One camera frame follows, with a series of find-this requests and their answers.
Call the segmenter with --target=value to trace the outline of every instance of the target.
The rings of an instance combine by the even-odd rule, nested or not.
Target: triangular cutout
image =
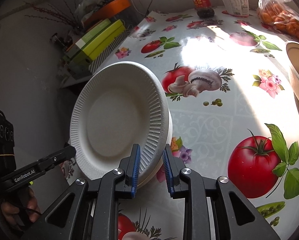
[[[69,194],[62,203],[54,210],[47,218],[49,224],[64,228],[66,225],[67,217],[70,213],[75,194]]]
[[[239,226],[245,225],[255,220],[254,215],[234,192],[229,193],[229,198],[232,202],[236,222]]]

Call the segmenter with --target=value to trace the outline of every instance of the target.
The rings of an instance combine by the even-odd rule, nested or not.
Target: red label
[[[209,0],[193,0],[196,8],[208,8],[211,7]]]

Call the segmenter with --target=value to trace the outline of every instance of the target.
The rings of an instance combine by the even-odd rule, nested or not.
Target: white paper plate
[[[168,130],[167,100],[157,77],[141,64],[119,62],[93,76],[82,90],[70,140],[78,166],[90,179],[117,168],[133,144],[140,144],[138,183],[143,185],[155,175]]]

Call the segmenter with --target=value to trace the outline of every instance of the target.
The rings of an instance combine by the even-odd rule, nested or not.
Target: orange flower
[[[178,150],[178,146],[176,144],[176,137],[171,138],[171,150],[172,151],[177,151]]]

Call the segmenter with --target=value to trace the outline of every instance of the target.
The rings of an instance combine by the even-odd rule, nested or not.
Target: human hand
[[[30,199],[27,203],[27,208],[36,210],[37,212],[40,212],[40,208],[37,205],[37,199],[34,196],[34,192],[31,188],[29,188],[29,194],[30,194]],[[4,201],[1,204],[1,210],[2,210],[2,214],[5,217],[7,223],[9,223],[11,225],[11,227],[19,229],[17,222],[15,220],[15,218],[13,217],[13,215],[16,215],[20,212],[19,208],[13,206],[11,203]],[[30,221],[32,223],[34,223],[39,217],[40,215],[34,212],[28,212]]]

